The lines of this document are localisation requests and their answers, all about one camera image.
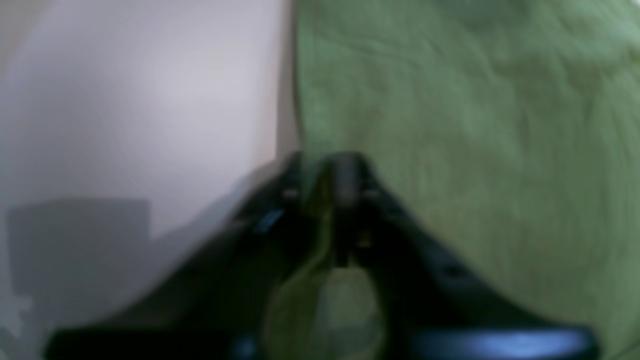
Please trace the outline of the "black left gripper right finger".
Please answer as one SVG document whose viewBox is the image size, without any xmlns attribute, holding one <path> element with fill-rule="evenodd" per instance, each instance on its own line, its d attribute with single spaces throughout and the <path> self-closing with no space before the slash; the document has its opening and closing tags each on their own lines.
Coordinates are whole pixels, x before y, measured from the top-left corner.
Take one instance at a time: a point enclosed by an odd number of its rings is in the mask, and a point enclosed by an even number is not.
<svg viewBox="0 0 640 360">
<path fill-rule="evenodd" d="M 544 319 L 498 294 L 419 228 L 363 155 L 330 155 L 333 263 L 371 276 L 386 360 L 596 360 L 592 331 Z"/>
</svg>

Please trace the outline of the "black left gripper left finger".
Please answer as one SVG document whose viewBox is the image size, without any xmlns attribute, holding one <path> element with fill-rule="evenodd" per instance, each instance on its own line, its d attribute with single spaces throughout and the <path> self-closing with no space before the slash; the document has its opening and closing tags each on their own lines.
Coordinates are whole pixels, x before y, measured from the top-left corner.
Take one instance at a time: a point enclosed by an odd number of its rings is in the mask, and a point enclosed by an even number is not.
<svg viewBox="0 0 640 360">
<path fill-rule="evenodd" d="M 62 328 L 46 360 L 265 360 L 275 290 L 306 259 L 302 161 L 249 196 L 201 248 L 153 291 L 89 325 Z"/>
</svg>

